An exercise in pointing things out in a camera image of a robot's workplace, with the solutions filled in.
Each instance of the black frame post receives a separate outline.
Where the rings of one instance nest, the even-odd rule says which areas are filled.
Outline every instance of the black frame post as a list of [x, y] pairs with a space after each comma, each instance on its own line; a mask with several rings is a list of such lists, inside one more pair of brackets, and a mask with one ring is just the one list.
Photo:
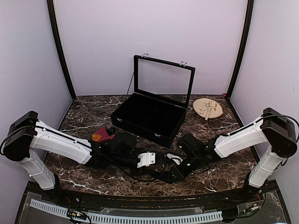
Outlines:
[[69, 89], [71, 98], [72, 98], [72, 100], [74, 100], [74, 99], [76, 99], [77, 96], [76, 96], [76, 93], [74, 90], [74, 86], [71, 82], [71, 76], [70, 76], [69, 70], [66, 65], [64, 52], [62, 50], [62, 45], [61, 45], [59, 31], [58, 31], [58, 25], [57, 25], [56, 16], [55, 16], [54, 2], [53, 2], [53, 0], [47, 0], [47, 4], [48, 4], [49, 17], [50, 17], [52, 32], [53, 32], [53, 36], [54, 36], [54, 41], [55, 41], [59, 61], [61, 64], [62, 71], [64, 73], [64, 78], [65, 78], [67, 87]]
[[247, 10], [246, 10], [246, 15], [245, 15], [244, 28], [243, 28], [243, 33], [242, 33], [242, 37], [241, 37], [240, 47], [239, 47], [239, 52], [238, 52], [237, 60], [235, 62], [235, 68], [234, 68], [234, 71], [233, 71], [233, 75], [232, 75], [232, 78], [230, 80], [230, 84], [229, 84], [229, 87], [228, 87], [228, 92], [226, 93], [226, 96], [229, 99], [231, 98], [231, 96], [233, 94], [235, 83], [237, 82], [238, 74], [239, 74], [240, 67], [241, 67], [241, 64], [242, 64], [242, 60], [243, 60], [243, 56], [244, 56], [244, 52], [245, 52], [245, 47], [246, 47], [246, 43], [247, 43], [247, 38], [248, 38], [248, 34], [249, 34], [249, 28], [250, 28], [252, 11], [253, 11], [253, 4], [254, 4], [254, 0], [248, 0]]

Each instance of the white panel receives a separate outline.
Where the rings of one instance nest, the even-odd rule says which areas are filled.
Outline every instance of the white panel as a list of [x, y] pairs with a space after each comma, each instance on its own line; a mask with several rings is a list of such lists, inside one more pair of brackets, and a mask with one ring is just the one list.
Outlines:
[[55, 3], [64, 53], [78, 95], [126, 94], [133, 55], [142, 53], [196, 67], [193, 94], [227, 91], [246, 0]]
[[[232, 96], [247, 124], [272, 107], [299, 120], [299, 1], [255, 1], [249, 39]], [[259, 154], [265, 147], [259, 147]], [[291, 219], [299, 220], [299, 153], [272, 176]]]
[[[30, 110], [57, 128], [71, 103], [57, 56], [47, 1], [0, 0], [0, 140]], [[14, 219], [28, 181], [16, 162], [0, 156], [1, 223]]]

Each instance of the white strip with slots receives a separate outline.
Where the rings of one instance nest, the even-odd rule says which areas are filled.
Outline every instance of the white strip with slots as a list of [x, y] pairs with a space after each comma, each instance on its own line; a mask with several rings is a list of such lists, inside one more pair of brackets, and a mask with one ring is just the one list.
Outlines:
[[[59, 217], [67, 218], [66, 214], [68, 209], [58, 205], [31, 199], [30, 206]], [[200, 224], [221, 221], [223, 219], [221, 211], [176, 217], [123, 217], [92, 212], [88, 212], [87, 215], [94, 224]]]

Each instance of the dark marble tabletop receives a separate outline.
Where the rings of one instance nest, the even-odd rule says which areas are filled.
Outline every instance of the dark marble tabletop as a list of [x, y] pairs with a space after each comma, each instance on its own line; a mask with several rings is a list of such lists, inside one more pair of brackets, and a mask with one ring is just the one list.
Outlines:
[[[192, 104], [198, 98], [210, 98], [223, 108], [223, 115], [205, 121], [193, 109]], [[60, 131], [72, 136], [91, 139], [102, 126], [112, 125], [110, 115], [123, 102], [124, 96], [88, 96], [77, 97], [67, 113]], [[183, 153], [175, 146], [179, 137], [192, 133], [206, 142], [220, 133], [229, 133], [239, 127], [233, 113], [222, 96], [191, 96], [185, 122], [181, 126], [170, 149], [137, 137], [137, 147], [154, 151], [175, 151]], [[251, 150], [245, 149], [230, 155], [219, 162], [210, 164], [204, 173], [195, 171], [181, 182], [167, 184], [156, 180], [143, 183], [123, 174], [117, 167], [107, 170], [93, 169], [80, 165], [71, 159], [48, 153], [46, 166], [56, 173], [61, 187], [87, 193], [114, 196], [188, 196], [201, 193], [219, 192], [242, 187], [247, 173], [256, 165]]]

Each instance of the metal clasp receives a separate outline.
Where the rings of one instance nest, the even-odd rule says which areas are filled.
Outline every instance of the metal clasp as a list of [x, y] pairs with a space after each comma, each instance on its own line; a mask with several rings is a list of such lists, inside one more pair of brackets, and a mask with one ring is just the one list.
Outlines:
[[141, 56], [141, 57], [144, 57], [144, 58], [146, 58], [148, 55], [149, 55], [148, 53], [144, 53], [144, 54], [142, 54], [142, 56]]
[[179, 65], [185, 67], [187, 65], [187, 62], [181, 61], [181, 63]]

